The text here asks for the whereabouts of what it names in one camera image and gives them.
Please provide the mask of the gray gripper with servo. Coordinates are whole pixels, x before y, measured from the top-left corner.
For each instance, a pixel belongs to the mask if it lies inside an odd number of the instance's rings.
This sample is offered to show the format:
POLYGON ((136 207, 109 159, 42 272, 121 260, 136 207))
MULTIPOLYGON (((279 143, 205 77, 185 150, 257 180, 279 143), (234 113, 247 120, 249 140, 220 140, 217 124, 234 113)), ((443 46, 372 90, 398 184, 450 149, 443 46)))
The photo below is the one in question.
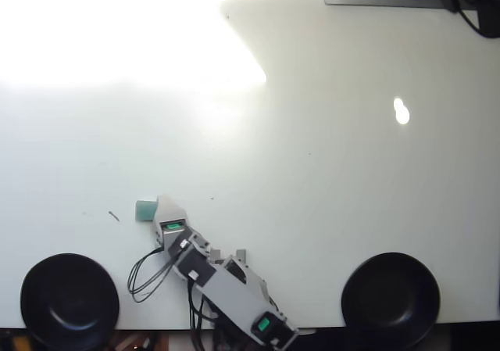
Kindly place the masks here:
POLYGON ((157 242, 165 249, 189 239, 192 229, 188 215, 182 207, 168 195, 157 197, 157 208, 153 223, 156 228, 157 242))

